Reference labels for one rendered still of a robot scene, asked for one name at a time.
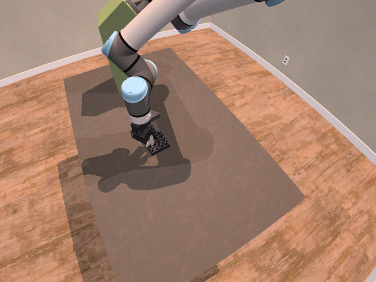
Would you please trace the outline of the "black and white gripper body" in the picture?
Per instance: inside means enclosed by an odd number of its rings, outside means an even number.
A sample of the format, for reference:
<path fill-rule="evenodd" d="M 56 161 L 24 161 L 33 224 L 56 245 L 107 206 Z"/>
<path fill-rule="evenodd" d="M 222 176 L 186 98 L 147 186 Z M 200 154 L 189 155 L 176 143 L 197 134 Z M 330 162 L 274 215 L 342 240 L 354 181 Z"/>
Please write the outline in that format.
<path fill-rule="evenodd" d="M 151 123 L 147 123 L 141 125 L 131 123 L 132 130 L 130 132 L 131 135 L 133 134 L 132 138 L 135 138 L 135 140 L 146 144 L 149 141 L 151 134 L 153 133 L 153 129 L 155 130 L 154 126 Z"/>

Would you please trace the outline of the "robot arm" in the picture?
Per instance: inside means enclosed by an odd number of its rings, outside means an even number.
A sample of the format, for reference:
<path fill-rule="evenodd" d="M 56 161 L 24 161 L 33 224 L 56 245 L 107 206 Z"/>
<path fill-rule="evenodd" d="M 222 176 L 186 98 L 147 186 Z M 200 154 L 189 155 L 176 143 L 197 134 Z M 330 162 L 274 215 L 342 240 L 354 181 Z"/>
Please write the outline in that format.
<path fill-rule="evenodd" d="M 200 18 L 263 1 L 271 7 L 284 0 L 126 0 L 137 16 L 119 33 L 114 31 L 101 51 L 129 77 L 122 83 L 121 93 L 131 122 L 149 124 L 160 117 L 151 111 L 149 101 L 157 67 L 137 53 L 147 41 L 169 22 L 185 34 Z"/>

